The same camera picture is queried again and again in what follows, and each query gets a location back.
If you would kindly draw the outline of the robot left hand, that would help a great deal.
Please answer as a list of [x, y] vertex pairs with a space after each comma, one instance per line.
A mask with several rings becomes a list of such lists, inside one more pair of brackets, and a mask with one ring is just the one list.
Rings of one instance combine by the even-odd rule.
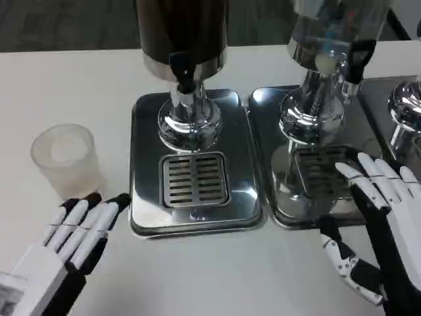
[[2, 315], [68, 315], [98, 264], [129, 194], [98, 192], [61, 203], [42, 237], [11, 273], [1, 273]]

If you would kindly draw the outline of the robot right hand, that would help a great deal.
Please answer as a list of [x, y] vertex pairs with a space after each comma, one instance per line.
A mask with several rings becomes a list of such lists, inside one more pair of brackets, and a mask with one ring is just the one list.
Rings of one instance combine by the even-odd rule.
[[359, 169], [337, 162], [362, 213], [378, 264], [343, 242], [335, 219], [320, 218], [322, 247], [340, 279], [386, 315], [420, 314], [420, 181], [406, 166], [360, 152]]

